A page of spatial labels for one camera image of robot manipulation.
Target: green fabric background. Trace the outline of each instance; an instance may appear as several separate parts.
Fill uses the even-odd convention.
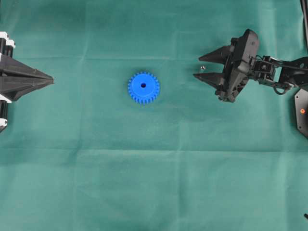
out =
[[[296,91],[250,81],[236,103],[221,103],[193,77],[199,56],[247,28],[260,55],[307,56],[298,0],[1,4],[15,59],[55,78],[10,105],[1,231],[307,230]],[[143,70],[161,84],[147,106],[127,93]]]

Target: blue gear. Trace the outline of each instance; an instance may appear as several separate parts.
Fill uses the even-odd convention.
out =
[[[159,94],[159,82],[151,73],[136,73],[129,80],[128,93],[137,103],[151,103]]]

